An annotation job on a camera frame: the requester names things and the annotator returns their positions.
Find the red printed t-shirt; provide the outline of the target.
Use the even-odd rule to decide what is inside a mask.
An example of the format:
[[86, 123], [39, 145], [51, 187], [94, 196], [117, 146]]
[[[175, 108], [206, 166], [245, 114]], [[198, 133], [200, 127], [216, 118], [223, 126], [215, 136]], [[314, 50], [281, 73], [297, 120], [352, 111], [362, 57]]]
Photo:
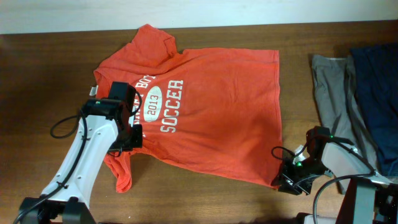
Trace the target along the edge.
[[282, 142], [279, 52], [230, 48], [177, 50], [174, 36], [150, 25], [94, 71], [97, 97], [113, 82], [141, 95], [132, 124], [162, 162], [194, 172], [271, 186]]

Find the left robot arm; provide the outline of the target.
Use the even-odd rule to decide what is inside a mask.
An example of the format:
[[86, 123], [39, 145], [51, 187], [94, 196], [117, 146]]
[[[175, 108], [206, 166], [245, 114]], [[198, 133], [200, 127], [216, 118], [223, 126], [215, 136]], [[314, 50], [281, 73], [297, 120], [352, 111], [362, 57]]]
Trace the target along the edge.
[[108, 97], [89, 99], [74, 117], [75, 138], [55, 177], [40, 197], [23, 200], [15, 223], [94, 223], [90, 198], [105, 156], [142, 147], [142, 125], [129, 122], [140, 98], [130, 84], [113, 82]]

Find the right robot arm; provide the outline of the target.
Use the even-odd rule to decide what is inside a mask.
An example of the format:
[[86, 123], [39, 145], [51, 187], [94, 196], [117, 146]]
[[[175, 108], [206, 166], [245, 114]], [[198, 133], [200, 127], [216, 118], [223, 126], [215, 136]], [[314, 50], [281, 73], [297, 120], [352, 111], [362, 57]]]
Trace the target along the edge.
[[[397, 184], [381, 175], [349, 139], [315, 126], [307, 131], [303, 150], [308, 157], [302, 161], [299, 152], [287, 150], [272, 181], [280, 192], [309, 195], [315, 179], [323, 175], [332, 178], [317, 191], [312, 213], [298, 216], [301, 223], [397, 223]], [[320, 196], [335, 183], [345, 190], [339, 214], [321, 217], [317, 212]]]

